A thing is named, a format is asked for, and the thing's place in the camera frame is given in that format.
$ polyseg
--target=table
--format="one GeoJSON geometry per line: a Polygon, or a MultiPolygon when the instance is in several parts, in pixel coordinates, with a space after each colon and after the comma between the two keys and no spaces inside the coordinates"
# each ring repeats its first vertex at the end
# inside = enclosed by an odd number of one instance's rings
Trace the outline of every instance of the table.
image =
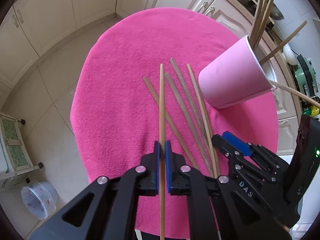
{"type": "MultiPolygon", "coordinates": [[[[153,151],[159,138],[158,106],[142,77],[159,91],[159,66],[165,64],[192,112],[169,62],[176,60],[197,103],[188,76],[189,63],[196,77],[238,38],[213,19],[178,8],[155,8],[133,14],[108,29],[90,50],[84,63],[71,109],[71,123],[80,156],[90,181],[101,175],[121,176],[153,151]]],[[[165,84],[166,109],[185,139],[201,172],[208,175],[178,103],[165,84]]],[[[225,109],[206,103],[214,133],[230,131],[244,142],[260,143],[276,152],[278,123],[272,93],[225,109]]],[[[171,128],[166,139],[172,150],[184,154],[171,128]]],[[[222,174],[227,159],[219,154],[222,174]]],[[[159,197],[139,199],[136,228],[159,235],[159,197]]],[[[166,194],[165,236],[189,238],[186,197],[166,194]]]]}

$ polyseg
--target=round table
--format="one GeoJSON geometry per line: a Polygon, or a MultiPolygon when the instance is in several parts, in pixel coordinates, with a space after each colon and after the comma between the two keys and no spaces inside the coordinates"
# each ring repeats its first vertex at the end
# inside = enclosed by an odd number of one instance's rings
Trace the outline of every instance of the round table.
{"type": "MultiPolygon", "coordinates": [[[[197,104],[186,64],[198,77],[236,41],[238,38],[215,20],[178,8],[145,10],[108,29],[87,56],[71,109],[71,123],[89,181],[101,175],[121,176],[138,165],[142,155],[153,151],[153,143],[159,138],[159,113],[144,76],[158,93],[159,66],[164,63],[165,72],[171,74],[193,117],[170,58],[176,60],[197,104]]],[[[167,83],[165,102],[201,172],[208,175],[167,83]]],[[[276,152],[278,123],[271,92],[225,109],[206,106],[214,133],[230,131],[244,142],[260,143],[276,152]]],[[[171,140],[172,150],[183,154],[191,165],[168,124],[166,140],[171,140]]],[[[219,154],[219,162],[221,173],[227,175],[226,157],[219,154]]],[[[189,238],[186,197],[166,194],[165,201],[165,236],[189,238]]],[[[140,197],[136,228],[159,235],[159,196],[140,197]]]]}

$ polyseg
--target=paper cup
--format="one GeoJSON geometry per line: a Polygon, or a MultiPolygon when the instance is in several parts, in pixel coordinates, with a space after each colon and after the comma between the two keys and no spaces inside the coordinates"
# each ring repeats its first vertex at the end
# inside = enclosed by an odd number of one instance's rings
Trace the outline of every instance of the paper cup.
{"type": "Polygon", "coordinates": [[[232,106],[265,94],[273,88],[248,38],[244,36],[200,72],[199,87],[211,106],[232,106]]]}

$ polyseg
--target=floor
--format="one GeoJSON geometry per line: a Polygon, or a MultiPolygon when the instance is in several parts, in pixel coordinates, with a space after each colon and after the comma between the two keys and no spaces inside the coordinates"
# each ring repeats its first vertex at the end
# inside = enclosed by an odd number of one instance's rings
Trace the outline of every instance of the floor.
{"type": "Polygon", "coordinates": [[[80,159],[70,124],[70,109],[81,68],[90,48],[116,18],[98,23],[74,37],[26,78],[10,95],[2,112],[23,118],[20,130],[34,165],[44,168],[30,178],[46,180],[57,190],[60,209],[87,185],[87,175],[80,159]]]}

